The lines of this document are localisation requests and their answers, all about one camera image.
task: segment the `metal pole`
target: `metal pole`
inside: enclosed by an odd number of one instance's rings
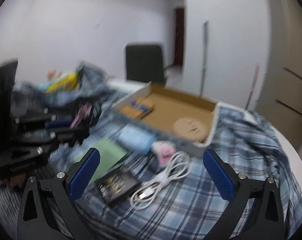
[[[259,76],[259,71],[260,71],[260,65],[256,65],[255,72],[254,72],[254,77],[253,77],[253,83],[252,83],[252,86],[251,86],[248,102],[247,102],[247,105],[245,107],[246,110],[248,109],[249,104],[251,102],[251,99],[252,99],[252,96],[253,96],[253,92],[254,92],[255,86],[257,84],[257,79],[258,79],[258,76]]]
[[[203,95],[203,88],[204,88],[204,79],[205,79],[205,72],[207,70],[207,57],[208,57],[208,26],[209,21],[205,21],[203,24],[203,64],[202,64],[202,71],[201,71],[201,87],[200,87],[200,97]]]

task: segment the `yellow package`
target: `yellow package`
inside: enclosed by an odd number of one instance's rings
[[[78,84],[78,75],[72,72],[64,77],[59,78],[53,84],[49,85],[45,92],[54,92],[57,90],[70,91],[76,89]]]
[[[155,107],[155,104],[146,98],[139,98],[136,101],[131,102],[129,105],[121,109],[121,113],[132,118],[142,119],[148,113],[150,113]]]

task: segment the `black chair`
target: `black chair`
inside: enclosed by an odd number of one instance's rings
[[[127,80],[165,85],[166,78],[160,45],[127,45],[125,50]]]

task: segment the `open cardboard box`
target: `open cardboard box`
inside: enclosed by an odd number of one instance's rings
[[[119,113],[123,107],[141,97],[152,100],[155,103],[155,108],[141,120],[131,119],[131,123],[142,128],[151,127],[164,132],[176,143],[179,150],[197,157],[202,156],[203,149],[207,146],[205,141],[203,144],[194,144],[185,139],[176,138],[173,134],[173,125],[180,118],[193,117],[204,123],[211,131],[214,119],[213,112],[217,103],[149,83],[139,91],[118,101],[112,110]]]

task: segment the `green paper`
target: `green paper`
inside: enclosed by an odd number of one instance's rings
[[[110,168],[112,168],[127,154],[127,152],[123,148],[121,148],[108,138],[103,138],[95,145],[92,145],[92,147],[99,150],[101,159],[100,164],[93,174],[88,185],[91,185],[97,179],[102,178]]]

